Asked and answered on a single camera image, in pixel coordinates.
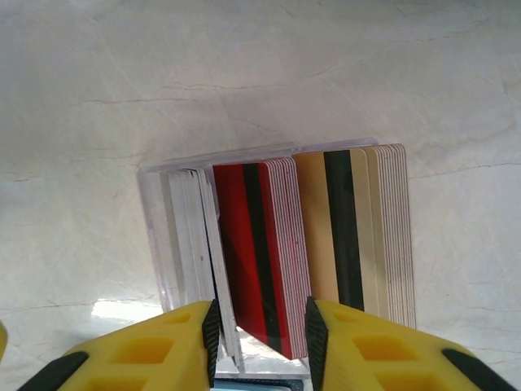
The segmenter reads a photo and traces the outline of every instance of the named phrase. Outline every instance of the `marble surface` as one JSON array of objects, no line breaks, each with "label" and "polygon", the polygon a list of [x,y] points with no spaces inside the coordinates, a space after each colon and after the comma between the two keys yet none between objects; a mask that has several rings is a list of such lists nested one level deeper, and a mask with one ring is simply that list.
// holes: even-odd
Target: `marble surface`
[{"label": "marble surface", "polygon": [[0,1],[13,390],[160,312],[143,161],[374,137],[408,152],[418,325],[521,387],[521,3]]}]

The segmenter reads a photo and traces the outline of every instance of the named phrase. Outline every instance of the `black rubber edge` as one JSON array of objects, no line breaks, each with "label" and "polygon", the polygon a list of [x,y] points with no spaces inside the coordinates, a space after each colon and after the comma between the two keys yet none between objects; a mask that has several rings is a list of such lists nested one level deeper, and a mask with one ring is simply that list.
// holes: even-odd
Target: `black rubber edge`
[{"label": "black rubber edge", "polygon": [[306,303],[306,341],[308,342],[309,371],[313,389],[322,389],[326,370],[327,338],[329,330],[313,297]]},{"label": "black rubber edge", "polygon": [[219,331],[221,329],[221,311],[217,300],[213,300],[203,321],[203,344],[208,352],[206,372],[208,383],[213,387],[217,366],[217,351],[219,350]]},{"label": "black rubber edge", "polygon": [[266,220],[262,202],[261,178],[257,163],[243,165],[244,185],[246,187],[247,208],[255,249],[257,274],[259,275],[262,309],[264,312],[268,346],[282,353],[282,340],[275,300],[274,280],[269,261],[269,245],[266,235]]},{"label": "black rubber edge", "polygon": [[86,352],[70,353],[45,365],[18,391],[57,391],[89,358]]},{"label": "black rubber edge", "polygon": [[514,387],[478,358],[454,349],[443,349],[441,352],[482,391],[516,391]]},{"label": "black rubber edge", "polygon": [[351,153],[324,152],[339,302],[364,310]]}]

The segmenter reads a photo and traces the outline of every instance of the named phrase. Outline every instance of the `card stack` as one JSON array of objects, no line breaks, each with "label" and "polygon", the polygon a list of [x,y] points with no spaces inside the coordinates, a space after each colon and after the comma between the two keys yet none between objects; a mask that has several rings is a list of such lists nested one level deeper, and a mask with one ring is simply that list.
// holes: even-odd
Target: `card stack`
[{"label": "card stack", "polygon": [[303,358],[311,289],[296,164],[282,158],[214,173],[237,323],[285,357]]},{"label": "card stack", "polygon": [[404,148],[294,158],[313,295],[415,327]]},{"label": "card stack", "polygon": [[285,358],[307,356],[310,295],[416,326],[404,148],[283,156],[168,176],[183,302],[218,299],[239,371],[238,326]]},{"label": "card stack", "polygon": [[217,224],[212,186],[203,169],[183,169],[170,175],[170,193],[182,262],[186,303],[213,300],[221,308],[221,339],[229,356],[242,362],[234,311]]}]

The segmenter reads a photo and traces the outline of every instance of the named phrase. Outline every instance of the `black magnetic stripe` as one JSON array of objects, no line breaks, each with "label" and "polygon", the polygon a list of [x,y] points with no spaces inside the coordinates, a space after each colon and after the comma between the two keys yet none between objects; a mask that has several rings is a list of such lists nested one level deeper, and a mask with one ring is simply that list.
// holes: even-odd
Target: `black magnetic stripe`
[{"label": "black magnetic stripe", "polygon": [[277,303],[275,301],[273,275],[271,274],[271,265],[269,262],[261,180],[257,164],[251,163],[243,165],[243,175],[244,185],[246,187],[247,208],[252,224],[253,247],[255,249],[257,274],[259,275],[268,346],[282,353]]},{"label": "black magnetic stripe", "polygon": [[339,302],[364,310],[351,154],[325,152],[324,163]]},{"label": "black magnetic stripe", "polygon": [[454,349],[443,349],[441,352],[482,391],[515,391],[514,387],[478,358]]},{"label": "black magnetic stripe", "polygon": [[86,352],[70,353],[45,365],[18,391],[57,391],[89,358]]}]

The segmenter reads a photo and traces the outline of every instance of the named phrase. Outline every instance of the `transparent card holder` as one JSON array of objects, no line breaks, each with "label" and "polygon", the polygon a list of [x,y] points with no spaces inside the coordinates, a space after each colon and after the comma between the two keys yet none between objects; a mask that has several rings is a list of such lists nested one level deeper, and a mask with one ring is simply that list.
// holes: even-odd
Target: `transparent card holder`
[{"label": "transparent card holder", "polygon": [[[325,152],[376,144],[372,138],[310,146],[289,143],[141,165],[138,170],[138,185],[163,310],[173,310],[189,304],[179,249],[180,235],[174,218],[169,181],[172,174],[184,169],[204,170],[214,189],[213,201],[218,217],[219,205],[212,174],[214,165],[247,163],[289,157],[302,152]],[[309,378],[307,358],[288,360],[239,327],[235,334],[239,341],[240,357],[234,361],[222,354],[217,363],[217,378]]]}]

